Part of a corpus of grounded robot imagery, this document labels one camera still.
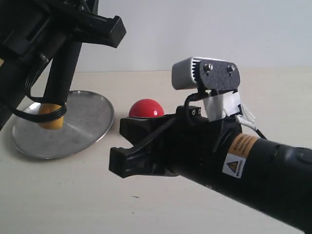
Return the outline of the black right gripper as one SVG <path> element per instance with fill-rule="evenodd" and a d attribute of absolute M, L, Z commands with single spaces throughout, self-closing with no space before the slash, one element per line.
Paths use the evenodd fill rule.
<path fill-rule="evenodd" d="M 214 122 L 179 106 L 161 117 L 127 117 L 119 133 L 134 146 L 110 149 L 109 171 L 130 176 L 222 176 L 230 145 L 242 133 L 234 116 Z"/>

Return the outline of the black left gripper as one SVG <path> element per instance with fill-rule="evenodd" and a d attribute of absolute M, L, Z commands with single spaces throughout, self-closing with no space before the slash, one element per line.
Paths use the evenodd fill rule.
<path fill-rule="evenodd" d="M 67 41 L 117 48 L 125 35 L 121 17 L 99 16 L 96 0 L 2 0 L 0 69 L 28 70 Z"/>

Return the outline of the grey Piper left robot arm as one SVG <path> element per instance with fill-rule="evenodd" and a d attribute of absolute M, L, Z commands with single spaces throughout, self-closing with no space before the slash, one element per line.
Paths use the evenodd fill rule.
<path fill-rule="evenodd" d="M 1 126 L 12 115 L 61 119 L 82 44 L 117 48 L 125 35 L 121 17 L 100 16 L 96 0 L 1 1 Z"/>

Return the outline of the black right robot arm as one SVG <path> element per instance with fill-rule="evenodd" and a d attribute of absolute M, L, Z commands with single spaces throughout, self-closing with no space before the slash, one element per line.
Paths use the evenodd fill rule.
<path fill-rule="evenodd" d="M 244 134 L 233 116 L 210 122 L 195 106 L 123 118 L 119 132 L 132 145 L 110 150 L 119 177 L 182 176 L 311 233 L 311 149 Z"/>

